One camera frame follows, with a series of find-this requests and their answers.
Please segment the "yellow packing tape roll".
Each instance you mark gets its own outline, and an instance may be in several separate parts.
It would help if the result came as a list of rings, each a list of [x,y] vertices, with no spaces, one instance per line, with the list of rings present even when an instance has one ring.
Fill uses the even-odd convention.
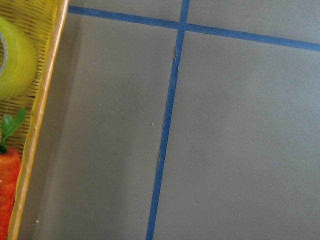
[[[0,18],[0,41],[3,60],[0,67],[0,99],[22,94],[34,80],[38,57],[33,41],[16,24]]]

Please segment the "orange toy carrot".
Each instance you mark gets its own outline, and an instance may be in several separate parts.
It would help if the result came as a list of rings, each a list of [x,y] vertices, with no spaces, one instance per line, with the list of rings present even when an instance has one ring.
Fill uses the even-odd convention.
[[[2,240],[8,236],[21,167],[20,155],[15,149],[7,146],[7,141],[25,118],[26,110],[20,108],[15,116],[5,114],[0,123],[0,238]]]

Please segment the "yellow woven plastic basket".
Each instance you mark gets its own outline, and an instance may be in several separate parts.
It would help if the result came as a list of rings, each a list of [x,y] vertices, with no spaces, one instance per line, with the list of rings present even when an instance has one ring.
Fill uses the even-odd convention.
[[[9,147],[20,154],[17,180],[7,239],[16,240],[24,212],[26,196],[34,164],[39,133],[48,92],[64,29],[69,1],[67,0],[2,0],[0,14],[21,27],[34,42],[38,67],[36,76],[23,94],[1,101],[0,114],[15,114],[26,109],[26,119],[8,140]]]

